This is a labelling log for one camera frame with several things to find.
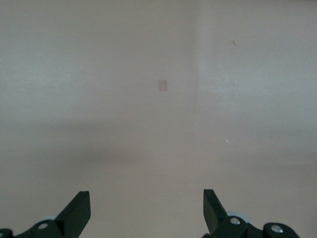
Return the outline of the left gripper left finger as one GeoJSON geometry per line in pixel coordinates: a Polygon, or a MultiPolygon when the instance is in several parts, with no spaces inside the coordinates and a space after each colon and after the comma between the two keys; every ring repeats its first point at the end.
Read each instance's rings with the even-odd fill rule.
{"type": "Polygon", "coordinates": [[[35,224],[25,238],[78,238],[91,217],[90,193],[79,192],[53,220],[35,224]]]}

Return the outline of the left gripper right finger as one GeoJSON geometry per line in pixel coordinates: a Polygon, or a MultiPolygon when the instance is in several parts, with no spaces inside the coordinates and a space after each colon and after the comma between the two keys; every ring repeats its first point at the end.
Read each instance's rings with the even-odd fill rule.
{"type": "Polygon", "coordinates": [[[203,213],[211,238],[247,237],[247,223],[238,216],[228,216],[212,189],[204,190],[203,213]]]}

